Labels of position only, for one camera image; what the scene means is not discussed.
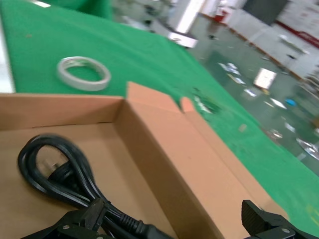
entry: white tape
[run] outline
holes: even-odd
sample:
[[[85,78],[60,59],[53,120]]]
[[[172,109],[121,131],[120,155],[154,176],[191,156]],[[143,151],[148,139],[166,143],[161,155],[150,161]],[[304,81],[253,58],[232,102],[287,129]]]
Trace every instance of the white tape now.
[[[89,67],[95,70],[100,76],[100,81],[87,81],[80,79],[67,71],[70,67]],[[57,66],[58,76],[60,79],[79,90],[83,91],[100,91],[107,87],[111,79],[110,71],[100,62],[83,56],[73,56],[63,58]]]

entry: shiny floor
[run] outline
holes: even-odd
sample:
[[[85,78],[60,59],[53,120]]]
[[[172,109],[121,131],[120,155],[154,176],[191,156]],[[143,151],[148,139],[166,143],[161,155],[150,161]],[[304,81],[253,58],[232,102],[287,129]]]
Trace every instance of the shiny floor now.
[[[152,15],[165,17],[169,14],[169,6],[163,1],[141,3],[136,0],[114,0],[113,18],[117,22],[147,30],[144,22],[152,20],[153,16],[146,13],[145,4],[154,8]],[[313,118],[319,116],[319,101],[301,88],[297,79],[283,74],[283,69],[272,61],[262,59],[261,52],[247,46],[242,38],[226,27],[216,26],[211,20],[199,15],[191,33],[199,39],[199,43],[188,51],[254,116],[265,131],[281,134],[282,138],[277,141],[319,176],[319,161],[307,155],[296,142],[297,137],[311,143],[319,142],[319,137],[311,124]],[[230,77],[230,73],[219,63],[236,65],[241,73],[238,77],[246,84],[236,83],[234,77]],[[269,93],[253,86],[260,68],[278,73]],[[297,106],[285,104],[287,109],[283,109],[276,106],[271,98],[282,103],[291,99]]]

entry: green table mat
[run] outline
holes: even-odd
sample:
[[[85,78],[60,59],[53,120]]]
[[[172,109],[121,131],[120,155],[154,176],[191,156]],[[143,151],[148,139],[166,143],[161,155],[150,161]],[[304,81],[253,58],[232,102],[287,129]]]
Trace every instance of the green table mat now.
[[[159,35],[54,5],[3,0],[1,13],[17,92],[125,96],[127,81],[134,81],[171,95],[177,103],[182,96],[208,96],[218,110],[201,112],[203,117],[291,222],[319,236],[319,178],[270,141],[185,49]],[[88,93],[63,84],[56,65],[68,56],[87,56],[106,65],[112,73],[108,88]],[[244,132],[238,130],[242,124],[247,126]]]

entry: cardboard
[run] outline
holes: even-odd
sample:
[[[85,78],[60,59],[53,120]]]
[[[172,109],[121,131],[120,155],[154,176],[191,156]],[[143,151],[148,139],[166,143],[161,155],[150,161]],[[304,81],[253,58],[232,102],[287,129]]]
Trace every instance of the cardboard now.
[[[211,148],[218,154],[219,159],[231,170],[236,178],[245,187],[257,206],[271,213],[277,213],[288,219],[287,213],[268,195],[253,175],[238,160],[222,139],[213,131],[208,123],[195,110],[188,98],[181,99],[181,107],[186,118],[198,130]]]
[[[0,203],[5,205],[0,238],[32,234],[73,210],[30,188],[18,172],[19,151],[40,133],[56,133],[79,146],[102,193],[130,216],[176,239],[248,237],[241,225],[242,200],[262,208],[274,202],[262,190],[252,193],[255,184],[221,159],[184,111],[168,95],[134,83],[126,100],[0,95]],[[45,163],[63,163],[60,157],[52,148],[40,151],[37,164],[44,175],[50,174]]]

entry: coiled cable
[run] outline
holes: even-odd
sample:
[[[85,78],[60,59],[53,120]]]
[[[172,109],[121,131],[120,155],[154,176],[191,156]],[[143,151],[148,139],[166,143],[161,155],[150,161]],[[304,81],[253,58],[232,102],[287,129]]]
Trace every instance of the coiled cable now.
[[[44,146],[58,149],[68,159],[49,178],[45,178],[36,166],[36,156]],[[76,208],[90,205],[101,198],[107,212],[102,228],[117,239],[172,239],[153,225],[146,225],[119,209],[101,193],[95,184],[90,165],[82,151],[57,135],[43,134],[30,139],[18,155],[18,167],[24,179],[45,195],[68,203]]]

